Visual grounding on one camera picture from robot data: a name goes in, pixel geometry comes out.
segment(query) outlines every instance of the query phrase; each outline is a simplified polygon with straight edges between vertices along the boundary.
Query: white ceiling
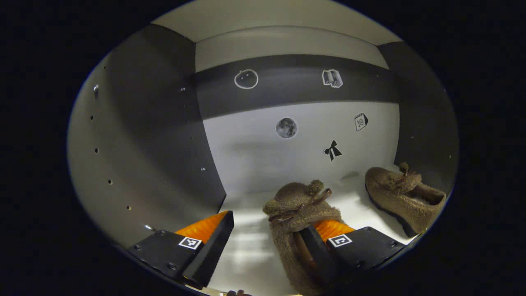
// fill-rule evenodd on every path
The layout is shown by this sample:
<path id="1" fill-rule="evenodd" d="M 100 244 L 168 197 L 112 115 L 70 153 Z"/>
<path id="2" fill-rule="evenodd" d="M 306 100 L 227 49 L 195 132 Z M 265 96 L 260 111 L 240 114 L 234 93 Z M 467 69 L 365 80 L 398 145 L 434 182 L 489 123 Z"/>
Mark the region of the white ceiling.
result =
<path id="1" fill-rule="evenodd" d="M 374 45 L 401 41 L 375 21 L 330 0 L 195 0 L 152 23 L 169 28 L 193 42 L 261 26 L 325 29 Z"/>
<path id="2" fill-rule="evenodd" d="M 269 26 L 220 34 L 196 44 L 196 72 L 248 58 L 313 54 L 343 57 L 389 69 L 378 48 L 323 29 Z"/>

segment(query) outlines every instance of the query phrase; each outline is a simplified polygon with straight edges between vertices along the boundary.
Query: black side panel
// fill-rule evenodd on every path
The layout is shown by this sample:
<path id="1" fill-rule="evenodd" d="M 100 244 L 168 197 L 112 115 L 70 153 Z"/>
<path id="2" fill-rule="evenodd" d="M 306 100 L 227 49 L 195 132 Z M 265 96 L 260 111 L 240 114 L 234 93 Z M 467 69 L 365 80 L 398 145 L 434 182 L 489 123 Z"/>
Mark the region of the black side panel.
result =
<path id="1" fill-rule="evenodd" d="M 457 174 L 457 120 L 448 95 L 428 64 L 405 42 L 378 47 L 396 74 L 400 135 L 395 164 L 407 162 L 423 183 L 449 195 Z"/>
<path id="2" fill-rule="evenodd" d="M 183 272 L 184 278 L 192 287 L 202 289 L 208 286 L 232 229 L 234 229 L 234 214 L 228 211 L 208 242 Z"/>
<path id="3" fill-rule="evenodd" d="M 182 221 L 217 213 L 225 197 L 199 112 L 194 60 L 195 43 L 148 25 L 115 49 L 106 69 L 114 112 L 148 161 L 177 186 L 172 201 L 157 200 L 156 192 L 148 198 L 180 203 L 174 219 Z M 133 161 L 129 169 L 140 170 Z M 185 213 L 188 202 L 199 209 Z"/>
<path id="4" fill-rule="evenodd" d="M 255 75 L 241 80 L 240 71 Z M 324 71 L 327 85 L 323 82 Z M 392 73 L 347 58 L 322 55 L 276 55 L 250 58 L 197 73 L 203 119 L 259 108 L 337 101 L 398 102 Z"/>

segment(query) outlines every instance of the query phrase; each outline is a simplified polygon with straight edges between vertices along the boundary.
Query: fuzzy slipper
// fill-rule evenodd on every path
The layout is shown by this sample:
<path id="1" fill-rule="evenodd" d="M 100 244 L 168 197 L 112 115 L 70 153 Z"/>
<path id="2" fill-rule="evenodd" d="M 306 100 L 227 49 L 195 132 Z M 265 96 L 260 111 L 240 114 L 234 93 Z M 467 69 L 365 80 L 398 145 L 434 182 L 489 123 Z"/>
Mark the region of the fuzzy slipper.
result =
<path id="1" fill-rule="evenodd" d="M 344 223 L 340 211 L 331 207 L 325 199 L 330 189 L 319 195 L 323 183 L 314 180 L 310 185 L 289 183 L 268 201 L 263 211 L 269 215 L 274 245 L 290 284 L 304 296 L 315 296 L 323 292 L 316 275 L 312 258 L 297 232 L 323 220 Z"/>
<path id="2" fill-rule="evenodd" d="M 401 172 L 372 167 L 365 174 L 365 186 L 373 204 L 397 218 L 406 235 L 424 232 L 446 204 L 446 194 L 422 183 L 422 176 L 409 171 L 407 163 Z"/>

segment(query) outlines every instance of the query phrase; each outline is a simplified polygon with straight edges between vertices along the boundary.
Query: enclosure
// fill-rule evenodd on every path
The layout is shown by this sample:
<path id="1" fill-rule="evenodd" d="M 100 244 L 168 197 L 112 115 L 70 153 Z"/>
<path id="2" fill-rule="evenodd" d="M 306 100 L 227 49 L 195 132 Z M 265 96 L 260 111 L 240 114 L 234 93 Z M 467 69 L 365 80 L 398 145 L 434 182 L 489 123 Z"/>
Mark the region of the enclosure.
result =
<path id="1" fill-rule="evenodd" d="M 349 226 L 406 244 L 389 262 L 403 260 L 422 235 L 371 203 L 365 172 L 407 162 L 449 198 L 458 132 L 432 69 L 366 16 L 322 0 L 201 0 L 89 73 L 68 161 L 83 207 L 117 246 L 230 210 L 235 227 L 203 292 L 292 295 L 262 211 L 283 185 L 322 180 Z"/>

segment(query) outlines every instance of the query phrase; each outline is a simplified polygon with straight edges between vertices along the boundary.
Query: sticker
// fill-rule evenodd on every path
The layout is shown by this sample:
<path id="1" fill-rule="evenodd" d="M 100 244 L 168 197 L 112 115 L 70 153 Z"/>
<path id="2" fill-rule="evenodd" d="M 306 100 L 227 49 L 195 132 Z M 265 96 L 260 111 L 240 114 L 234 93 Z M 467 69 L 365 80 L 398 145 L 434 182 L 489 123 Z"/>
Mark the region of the sticker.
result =
<path id="1" fill-rule="evenodd" d="M 367 123 L 369 123 L 369 120 L 367 119 L 367 116 L 365 116 L 365 114 L 360 113 L 355 116 L 355 125 L 357 132 L 362 128 L 366 127 Z"/>
<path id="2" fill-rule="evenodd" d="M 192 238 L 185 237 L 180 243 L 180 246 L 183 246 L 185 248 L 189 248 L 192 250 L 197 249 L 197 247 L 201 244 L 201 240 L 196 240 Z"/>
<path id="3" fill-rule="evenodd" d="M 338 150 L 338 148 L 336 148 L 336 145 L 338 145 L 336 141 L 332 140 L 330 147 L 324 150 L 324 153 L 330 156 L 331 161 L 334 160 L 334 157 L 338 157 L 341 155 L 341 152 Z"/>
<path id="4" fill-rule="evenodd" d="M 291 118 L 284 118 L 276 124 L 276 134 L 282 139 L 291 139 L 298 133 L 298 125 Z"/>
<path id="5" fill-rule="evenodd" d="M 234 77 L 234 83 L 237 85 L 237 87 L 244 90 L 254 88 L 254 86 L 258 84 L 258 81 L 258 73 L 252 69 L 239 71 L 239 73 Z"/>
<path id="6" fill-rule="evenodd" d="M 335 248 L 352 242 L 345 234 L 329 238 L 329 241 Z"/>
<path id="7" fill-rule="evenodd" d="M 324 70 L 321 73 L 321 78 L 323 78 L 323 85 L 330 85 L 334 88 L 340 88 L 343 85 L 341 80 L 340 72 L 338 70 Z"/>

